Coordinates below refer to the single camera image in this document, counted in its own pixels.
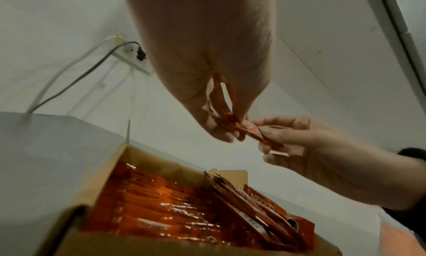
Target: white cable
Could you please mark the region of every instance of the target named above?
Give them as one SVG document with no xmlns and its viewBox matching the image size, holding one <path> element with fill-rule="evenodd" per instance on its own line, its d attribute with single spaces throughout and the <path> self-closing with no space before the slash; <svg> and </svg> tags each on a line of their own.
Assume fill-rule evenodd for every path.
<svg viewBox="0 0 426 256">
<path fill-rule="evenodd" d="M 101 47 L 103 44 L 105 44 L 106 42 L 109 42 L 111 39 L 114 38 L 121 38 L 119 35 L 114 35 L 114 36 L 109 36 L 107 38 L 105 38 L 102 42 L 98 43 L 97 45 L 95 45 L 94 47 L 92 47 L 91 49 L 89 49 L 88 51 L 86 51 L 86 53 L 84 53 L 83 55 L 80 56 L 80 58 L 76 59 L 75 61 L 73 61 L 72 63 L 68 64 L 67 66 L 65 66 L 64 68 L 62 68 L 59 72 L 56 73 L 56 75 L 54 75 L 52 77 L 52 79 L 46 84 L 46 86 L 44 86 L 44 88 L 39 92 L 39 94 L 37 94 L 36 98 L 34 99 L 34 101 L 31 103 L 30 107 L 27 109 L 26 113 L 29 113 L 34 107 L 36 107 L 41 99 L 43 98 L 43 96 L 46 94 L 47 90 L 53 85 L 53 83 L 68 69 L 70 69 L 70 67 L 76 65 L 77 63 L 81 62 L 82 60 L 84 60 L 85 58 L 87 58 L 90 54 L 92 54 L 96 49 L 98 49 L 99 47 Z"/>
</svg>

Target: hand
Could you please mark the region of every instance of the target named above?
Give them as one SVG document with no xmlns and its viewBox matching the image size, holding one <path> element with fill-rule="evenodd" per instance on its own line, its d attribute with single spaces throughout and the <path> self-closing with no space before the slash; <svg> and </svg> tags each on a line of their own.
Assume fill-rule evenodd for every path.
<svg viewBox="0 0 426 256">
<path fill-rule="evenodd" d="M 270 154 L 271 147 L 259 144 L 265 162 L 295 171 L 342 196 L 406 210 L 426 195 L 423 160 L 364 145 L 306 117 L 274 116 L 252 122 L 265 137 L 284 144 L 277 151 L 288 154 Z"/>
<path fill-rule="evenodd" d="M 233 101 L 233 114 L 244 120 L 271 78 L 274 0 L 127 2 L 168 91 L 215 138 L 243 139 L 222 121 L 229 107 L 221 83 Z"/>
</svg>

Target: electrical cord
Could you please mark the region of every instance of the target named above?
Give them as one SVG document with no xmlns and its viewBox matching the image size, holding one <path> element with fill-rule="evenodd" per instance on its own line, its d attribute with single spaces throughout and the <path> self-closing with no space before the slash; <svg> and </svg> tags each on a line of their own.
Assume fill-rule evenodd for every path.
<svg viewBox="0 0 426 256">
<path fill-rule="evenodd" d="M 142 50 L 141 45 L 136 42 L 136 41 L 129 41 L 129 42 L 124 42 L 116 47 L 114 47 L 110 52 L 108 52 L 108 54 L 106 54 L 102 59 L 100 59 L 100 61 L 98 61 L 94 66 L 92 66 L 89 70 L 87 70 L 84 74 L 82 74 L 81 76 L 79 76 L 76 80 L 74 80 L 71 84 L 69 84 L 68 86 L 66 86 L 63 90 L 61 90 L 60 92 L 58 92 L 57 94 L 47 98 L 46 100 L 42 101 L 40 104 L 36 105 L 35 107 L 33 107 L 31 110 L 28 111 L 28 113 L 33 113 L 34 111 L 36 111 L 38 108 L 40 108 L 41 106 L 45 105 L 46 103 L 48 103 L 49 101 L 55 99 L 56 97 L 59 97 L 61 94 L 63 94 L 65 91 L 67 91 L 69 88 L 71 88 L 73 85 L 75 85 L 78 81 L 82 80 L 83 78 L 85 78 L 86 76 L 88 76 L 91 72 L 93 72 L 96 68 L 98 68 L 103 62 L 105 62 L 105 60 L 111 56 L 117 49 L 119 49 L 122 46 L 128 45 L 128 44 L 137 44 L 139 46 L 139 50 Z"/>
<path fill-rule="evenodd" d="M 121 37 L 119 35 L 114 35 L 114 36 L 109 36 L 109 37 L 105 38 L 102 42 L 100 42 L 97 45 L 93 46 L 91 49 L 89 49 L 88 51 L 86 51 L 86 53 L 84 53 L 83 55 L 81 55 L 78 59 L 76 59 L 75 61 L 71 62 L 70 64 L 68 64 L 67 66 L 65 66 L 64 68 L 62 68 L 59 72 L 57 72 L 56 75 L 54 75 L 52 77 L 52 79 L 44 86 L 44 88 L 37 94 L 37 96 L 34 99 L 34 101 L 32 101 L 31 105 L 28 107 L 27 113 L 30 113 L 30 110 L 33 109 L 35 106 L 37 106 L 39 104 L 39 102 L 41 101 L 41 99 L 43 98 L 43 96 L 46 94 L 46 92 L 48 91 L 48 89 L 53 85 L 53 83 L 66 70 L 70 69 L 72 66 L 76 65 L 77 63 L 79 63 L 82 60 L 84 60 L 85 58 L 87 58 L 95 50 L 97 50 L 98 48 L 100 48 L 103 44 L 109 42 L 111 39 L 121 39 Z"/>
</svg>

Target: white ceiling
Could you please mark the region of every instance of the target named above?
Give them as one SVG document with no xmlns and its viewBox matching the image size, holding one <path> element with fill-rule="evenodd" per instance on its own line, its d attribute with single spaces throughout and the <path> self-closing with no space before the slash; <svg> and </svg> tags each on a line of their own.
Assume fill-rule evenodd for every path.
<svg viewBox="0 0 426 256">
<path fill-rule="evenodd" d="M 380 146 L 426 148 L 426 115 L 407 80 L 413 71 L 380 0 L 277 3 L 279 38 Z"/>
</svg>

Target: stack of packets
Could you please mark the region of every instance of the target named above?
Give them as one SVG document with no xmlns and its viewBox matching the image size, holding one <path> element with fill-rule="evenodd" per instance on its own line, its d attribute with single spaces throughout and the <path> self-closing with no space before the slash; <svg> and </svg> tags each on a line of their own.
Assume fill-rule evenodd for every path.
<svg viewBox="0 0 426 256">
<path fill-rule="evenodd" d="M 119 161 L 85 232 L 186 240 L 258 250 L 314 248 L 314 224 L 254 189 L 205 173 L 207 187 L 168 181 Z"/>
</svg>

